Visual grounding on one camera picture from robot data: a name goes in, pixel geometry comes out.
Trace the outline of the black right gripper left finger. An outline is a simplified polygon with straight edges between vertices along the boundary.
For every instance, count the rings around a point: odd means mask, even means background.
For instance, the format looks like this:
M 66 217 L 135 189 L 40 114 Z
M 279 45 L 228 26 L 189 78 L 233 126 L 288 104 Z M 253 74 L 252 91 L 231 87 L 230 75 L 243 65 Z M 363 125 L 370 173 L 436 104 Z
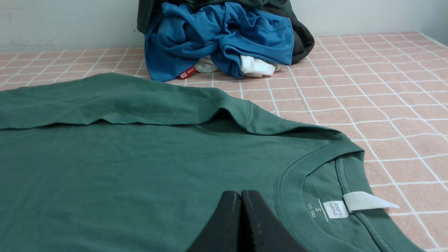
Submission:
M 188 252 L 237 252 L 242 201 L 235 191 L 225 191 Z

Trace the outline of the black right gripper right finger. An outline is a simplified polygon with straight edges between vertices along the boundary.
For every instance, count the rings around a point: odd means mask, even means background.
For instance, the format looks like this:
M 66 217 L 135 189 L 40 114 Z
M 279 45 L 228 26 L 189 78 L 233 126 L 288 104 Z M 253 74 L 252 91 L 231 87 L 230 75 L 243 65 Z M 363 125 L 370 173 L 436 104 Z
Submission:
M 304 252 L 256 190 L 241 192 L 255 252 Z

